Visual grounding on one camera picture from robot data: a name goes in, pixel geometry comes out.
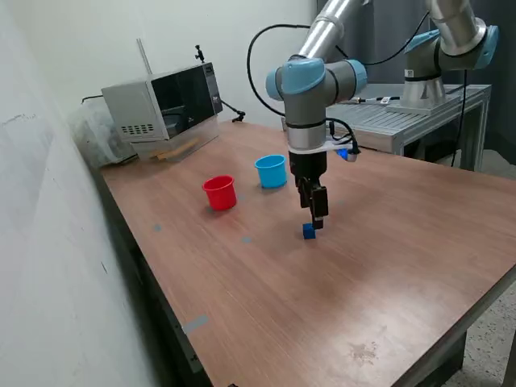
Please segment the plastic bag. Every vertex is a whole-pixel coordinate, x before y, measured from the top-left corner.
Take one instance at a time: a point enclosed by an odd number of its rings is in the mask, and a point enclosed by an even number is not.
[[[84,101],[70,116],[69,126],[79,152],[94,168],[121,163],[136,154],[120,139],[104,98]]]

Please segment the gray tape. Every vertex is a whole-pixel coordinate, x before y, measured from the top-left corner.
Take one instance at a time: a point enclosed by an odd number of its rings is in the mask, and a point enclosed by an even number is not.
[[[206,323],[208,323],[208,316],[203,314],[202,316],[197,317],[193,321],[183,326],[183,332],[185,332],[186,335],[189,335],[192,331],[196,330],[197,328],[203,326]]]

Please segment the gray curtain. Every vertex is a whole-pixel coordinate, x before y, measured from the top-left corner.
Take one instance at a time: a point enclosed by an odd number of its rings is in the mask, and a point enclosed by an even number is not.
[[[471,71],[468,83],[493,85],[489,110],[486,147],[501,153],[511,164],[516,164],[516,129],[513,110],[516,110],[516,2],[470,0],[477,17],[488,25],[500,27],[500,42],[493,62],[487,69]],[[318,0],[321,10],[326,0]],[[342,42],[344,51],[363,62],[381,60],[396,52],[414,33],[426,7],[423,0],[376,0],[363,7],[346,26]],[[420,32],[434,28],[425,22]],[[403,54],[385,64],[369,68],[372,83],[402,83],[405,58]],[[462,83],[461,73],[446,73],[445,83]]]

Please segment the black cable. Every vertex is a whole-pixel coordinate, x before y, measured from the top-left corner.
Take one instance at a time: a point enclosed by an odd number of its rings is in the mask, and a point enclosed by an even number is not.
[[[273,24],[272,26],[268,26],[264,28],[263,30],[259,31],[251,40],[251,43],[249,44],[248,48],[248,58],[247,58],[247,70],[248,70],[248,80],[249,85],[251,86],[252,92],[255,94],[256,98],[258,98],[258,101],[261,102],[263,106],[265,106],[267,109],[272,111],[274,114],[280,115],[281,117],[285,117],[285,113],[281,113],[279,110],[274,109],[272,106],[270,106],[259,94],[258,90],[256,90],[255,84],[252,81],[252,75],[251,75],[251,53],[252,53],[252,47],[255,45],[255,42],[258,40],[258,38],[264,34],[265,32],[272,30],[274,28],[305,28],[310,29],[310,26],[307,26],[305,24]],[[346,53],[339,47],[335,46],[339,52],[347,57]]]
[[[330,123],[334,123],[334,124],[335,123],[341,124],[343,127],[345,127],[347,129],[348,135],[351,136],[351,141],[355,141],[356,142],[355,132],[352,130],[352,127],[350,127],[348,123],[344,122],[342,119],[334,119],[332,117],[326,118],[326,121],[329,121]],[[330,129],[330,134],[331,134],[331,137],[333,137],[333,139],[335,141],[340,141],[340,140],[342,140],[342,139],[344,139],[344,138],[346,138],[348,136],[348,135],[344,135],[340,139],[336,139],[335,138],[335,130],[331,130],[331,129]]]
[[[462,135],[462,126],[464,125],[464,112],[466,110],[466,89],[468,88],[468,70],[464,70],[464,84],[463,84],[463,92],[462,92],[462,110],[460,112],[460,121],[459,121],[459,133],[457,133],[457,138],[455,140],[455,147],[453,151],[453,158],[451,159],[451,166],[455,165],[455,158],[457,156],[457,150],[459,148],[460,136]]]
[[[339,46],[335,46],[335,48],[337,48],[337,51],[340,52],[340,55],[342,55],[344,58],[349,58],[349,56],[347,56],[347,53],[344,52],[342,48],[340,48]]]
[[[236,114],[239,115],[237,118],[231,120],[233,123],[236,123],[236,122],[241,123],[243,121],[243,118],[245,117],[245,111],[235,109],[233,106],[231,106],[229,103],[227,103],[226,101],[224,101],[222,99],[220,100],[220,102],[224,106],[227,106],[229,109],[233,110]]]
[[[425,15],[422,17],[421,19],[421,22],[419,22],[419,25],[418,25],[418,28],[416,28],[416,31],[414,31],[414,34],[410,37],[410,39],[408,39],[406,41],[405,44],[403,44],[403,46],[397,50],[393,55],[389,56],[388,58],[385,58],[384,60],[379,60],[378,62],[372,62],[372,63],[364,63],[362,62],[362,64],[364,66],[376,66],[376,65],[381,65],[382,63],[385,63],[385,62],[388,62],[389,60],[395,58],[396,56],[398,56],[400,53],[402,53],[403,50],[405,50],[405,48],[409,45],[409,43],[412,41],[412,39],[418,34],[418,31],[419,31],[419,28],[421,28],[422,24],[425,23],[425,19],[427,18],[427,16],[430,14],[430,12],[427,12],[425,13]]]
[[[88,99],[94,99],[94,98],[103,98],[104,96],[102,94],[99,95],[92,95],[91,97],[84,97],[82,99],[81,105],[84,103],[84,101],[87,101]]]

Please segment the white wall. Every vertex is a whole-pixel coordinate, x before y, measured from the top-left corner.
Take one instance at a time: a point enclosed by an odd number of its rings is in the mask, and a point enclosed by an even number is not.
[[[0,385],[158,385],[98,194],[0,1]]]
[[[195,44],[214,62],[221,94],[248,121],[279,127],[249,87],[248,44],[273,23],[310,23],[315,0],[5,0],[67,114],[86,95],[145,74],[144,40],[154,73],[195,63]],[[254,50],[255,83],[301,46],[306,30],[270,31]],[[222,118],[234,115],[225,111]]]

